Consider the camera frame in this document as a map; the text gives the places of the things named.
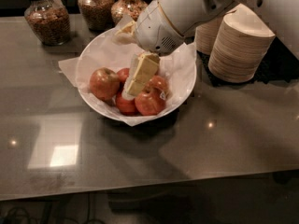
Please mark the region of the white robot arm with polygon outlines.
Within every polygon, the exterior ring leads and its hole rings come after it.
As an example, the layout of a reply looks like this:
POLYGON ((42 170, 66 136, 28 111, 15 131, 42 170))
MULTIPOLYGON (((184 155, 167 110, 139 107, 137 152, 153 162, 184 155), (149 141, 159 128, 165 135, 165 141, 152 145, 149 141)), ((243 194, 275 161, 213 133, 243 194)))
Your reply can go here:
POLYGON ((298 76, 299 0, 154 0, 115 40, 166 56, 196 27, 217 18, 223 22, 208 60, 214 77, 247 82, 265 54, 272 73, 287 80, 298 76))

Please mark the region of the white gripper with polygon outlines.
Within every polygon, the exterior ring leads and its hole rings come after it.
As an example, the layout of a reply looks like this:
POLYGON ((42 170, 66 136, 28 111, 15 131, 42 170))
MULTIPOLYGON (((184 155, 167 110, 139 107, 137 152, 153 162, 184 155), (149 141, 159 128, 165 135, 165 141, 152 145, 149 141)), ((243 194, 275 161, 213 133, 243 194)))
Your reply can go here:
POLYGON ((135 21, 125 24, 114 34, 112 41, 120 45, 136 43, 146 50, 133 56, 129 77, 123 86, 121 96, 131 101, 158 72, 159 56, 171 54, 184 42, 184 38, 174 29, 160 3, 153 0, 139 15, 136 24, 135 21))

